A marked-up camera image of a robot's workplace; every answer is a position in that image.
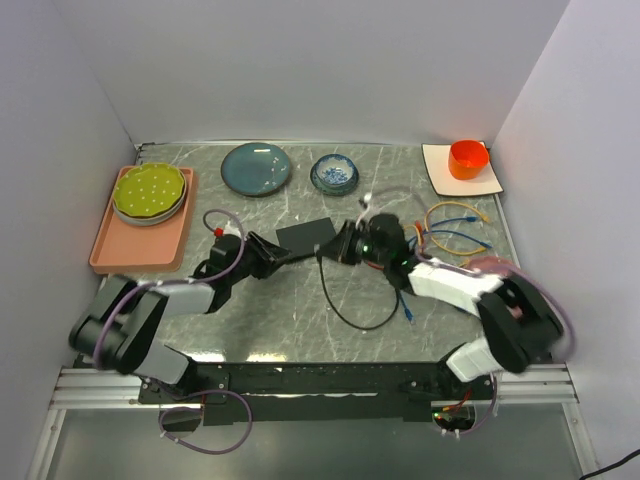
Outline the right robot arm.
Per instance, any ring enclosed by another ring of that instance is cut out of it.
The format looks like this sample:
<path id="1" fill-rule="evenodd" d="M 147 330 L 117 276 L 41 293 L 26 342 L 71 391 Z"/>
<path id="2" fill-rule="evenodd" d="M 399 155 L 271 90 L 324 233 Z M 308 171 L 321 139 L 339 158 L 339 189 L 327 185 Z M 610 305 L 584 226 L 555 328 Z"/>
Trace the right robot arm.
<path id="1" fill-rule="evenodd" d="M 393 214 L 346 221 L 315 254 L 318 261 L 343 265 L 371 262 L 394 289 L 445 302 L 480 320 L 482 336 L 448 354 L 446 368 L 437 374 L 438 389 L 448 398 L 463 396 L 479 377 L 524 372 L 564 335 L 560 319 L 527 279 L 466 270 L 423 255 L 419 246 L 408 244 Z"/>

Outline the black network switch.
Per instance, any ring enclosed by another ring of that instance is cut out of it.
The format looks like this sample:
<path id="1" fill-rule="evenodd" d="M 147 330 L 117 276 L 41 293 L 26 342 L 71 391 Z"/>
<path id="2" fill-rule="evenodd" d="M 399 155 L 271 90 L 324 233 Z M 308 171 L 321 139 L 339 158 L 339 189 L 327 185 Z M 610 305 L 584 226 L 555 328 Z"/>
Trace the black network switch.
<path id="1" fill-rule="evenodd" d="M 314 254 L 316 245 L 323 245 L 336 235 L 330 218 L 321 218 L 278 229 L 279 245 L 297 256 Z"/>

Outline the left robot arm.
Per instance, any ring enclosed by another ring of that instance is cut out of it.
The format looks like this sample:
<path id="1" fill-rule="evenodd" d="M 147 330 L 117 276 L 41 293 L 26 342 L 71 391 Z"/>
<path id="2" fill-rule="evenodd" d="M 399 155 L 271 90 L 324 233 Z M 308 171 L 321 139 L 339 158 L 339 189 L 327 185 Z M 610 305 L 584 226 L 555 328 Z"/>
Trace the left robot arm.
<path id="1" fill-rule="evenodd" d="M 174 401 L 188 401 L 198 389 L 194 361 L 155 339 L 161 320 L 214 313 L 236 283 L 266 279 L 291 258 L 289 250 L 253 232 L 244 238 L 226 233 L 190 277 L 144 283 L 114 275 L 72 327 L 68 343 L 98 369 L 157 379 Z"/>

